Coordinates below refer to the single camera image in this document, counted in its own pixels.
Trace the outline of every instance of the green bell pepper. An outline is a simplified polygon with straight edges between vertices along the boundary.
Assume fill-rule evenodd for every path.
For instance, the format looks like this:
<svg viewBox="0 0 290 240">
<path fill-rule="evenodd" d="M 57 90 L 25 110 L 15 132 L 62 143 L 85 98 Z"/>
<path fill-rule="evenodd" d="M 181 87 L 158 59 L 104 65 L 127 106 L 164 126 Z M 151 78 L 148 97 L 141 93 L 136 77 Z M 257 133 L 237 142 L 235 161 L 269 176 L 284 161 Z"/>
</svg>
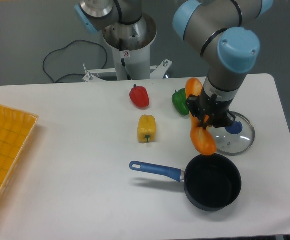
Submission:
<svg viewBox="0 0 290 240">
<path fill-rule="evenodd" d="M 174 107 L 181 115 L 186 116 L 189 114 L 189 110 L 186 105 L 186 92 L 184 88 L 179 91 L 175 90 L 171 100 L 174 104 Z"/>
</svg>

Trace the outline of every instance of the pepper stem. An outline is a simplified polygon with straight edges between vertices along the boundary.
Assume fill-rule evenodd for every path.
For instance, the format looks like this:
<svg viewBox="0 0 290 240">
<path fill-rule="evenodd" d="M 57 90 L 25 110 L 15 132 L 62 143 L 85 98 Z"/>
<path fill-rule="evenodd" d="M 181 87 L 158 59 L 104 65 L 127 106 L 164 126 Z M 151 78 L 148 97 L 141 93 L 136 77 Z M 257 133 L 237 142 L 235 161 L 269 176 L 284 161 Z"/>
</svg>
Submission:
<svg viewBox="0 0 290 240">
<path fill-rule="evenodd" d="M 145 138 L 147 139 L 147 142 L 149 142 L 150 135 L 145 135 Z"/>
</svg>

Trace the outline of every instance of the gray floor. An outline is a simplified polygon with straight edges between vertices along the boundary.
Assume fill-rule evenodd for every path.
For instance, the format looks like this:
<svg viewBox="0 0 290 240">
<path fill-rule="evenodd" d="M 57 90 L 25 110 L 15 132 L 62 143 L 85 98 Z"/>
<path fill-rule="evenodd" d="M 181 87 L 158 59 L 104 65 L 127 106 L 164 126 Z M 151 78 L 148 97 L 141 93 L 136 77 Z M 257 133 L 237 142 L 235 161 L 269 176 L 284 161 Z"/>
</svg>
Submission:
<svg viewBox="0 0 290 240">
<path fill-rule="evenodd" d="M 78 21 L 73 11 L 77 2 L 0 2 L 0 86 L 49 84 L 51 81 L 42 71 L 42 61 L 46 54 L 78 39 L 104 45 L 100 34 L 87 34 Z M 173 61 L 170 76 L 173 78 L 205 76 L 207 64 L 179 39 L 171 26 L 174 13 L 183 2 L 143 0 L 144 12 L 157 24 L 158 33 L 152 45 L 151 64 L 158 65 L 163 59 L 170 59 Z M 254 31 L 261 42 L 261 53 L 251 73 L 268 73 L 274 76 L 290 127 L 290 0 L 274 0 L 274 6 L 268 13 L 245 27 Z M 101 49 L 80 43 L 52 55 L 46 61 L 46 70 L 54 79 L 58 79 L 69 73 L 82 74 L 82 63 L 88 69 L 99 69 L 104 59 Z M 113 68 L 110 55 L 105 68 Z M 65 80 L 80 81 L 80 77 Z M 255 94 L 255 97 L 266 100 L 266 96 Z"/>
</svg>

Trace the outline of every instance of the yellow basket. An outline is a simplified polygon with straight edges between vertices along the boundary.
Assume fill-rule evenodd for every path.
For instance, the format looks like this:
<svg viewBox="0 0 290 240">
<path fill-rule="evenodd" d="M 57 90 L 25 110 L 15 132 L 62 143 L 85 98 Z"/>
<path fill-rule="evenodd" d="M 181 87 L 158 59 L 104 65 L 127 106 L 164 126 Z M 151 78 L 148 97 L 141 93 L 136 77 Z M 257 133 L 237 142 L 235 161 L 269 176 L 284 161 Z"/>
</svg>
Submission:
<svg viewBox="0 0 290 240">
<path fill-rule="evenodd" d="M 37 119 L 37 115 L 0 105 L 0 193 Z"/>
</svg>

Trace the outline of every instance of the blue knob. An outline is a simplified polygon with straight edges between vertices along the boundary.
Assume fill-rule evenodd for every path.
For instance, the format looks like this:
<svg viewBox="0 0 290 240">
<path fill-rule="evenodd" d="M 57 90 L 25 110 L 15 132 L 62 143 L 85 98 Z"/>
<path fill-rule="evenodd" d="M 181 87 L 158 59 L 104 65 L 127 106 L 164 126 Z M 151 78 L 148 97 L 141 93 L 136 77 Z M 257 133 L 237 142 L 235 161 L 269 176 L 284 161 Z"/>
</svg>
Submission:
<svg viewBox="0 0 290 240">
<path fill-rule="evenodd" d="M 191 16 L 200 5 L 201 3 L 196 0 L 189 0 L 176 11 L 173 18 L 173 27 L 182 40 L 184 40 L 185 30 Z"/>
<path fill-rule="evenodd" d="M 271 8 L 271 6 L 273 6 L 273 3 L 274 3 L 274 0 L 262 0 L 261 1 L 261 10 L 260 10 L 259 15 L 262 15 L 264 12 L 269 10 Z"/>
<path fill-rule="evenodd" d="M 254 67 L 259 50 L 258 37 L 241 27 L 225 31 L 217 46 L 220 61 L 228 70 L 237 74 L 247 73 Z"/>
<path fill-rule="evenodd" d="M 85 28 L 87 29 L 87 31 L 90 34 L 96 34 L 98 31 L 94 28 L 94 26 L 88 21 L 88 19 L 86 18 L 86 16 L 83 14 L 83 12 L 81 11 L 80 7 L 78 6 L 78 4 L 76 4 L 74 6 L 74 9 L 79 17 L 79 19 L 81 20 L 82 24 L 85 26 Z"/>
<path fill-rule="evenodd" d="M 226 126 L 225 129 L 229 134 L 237 135 L 243 131 L 243 124 L 239 121 L 235 121 L 232 126 Z"/>
</svg>

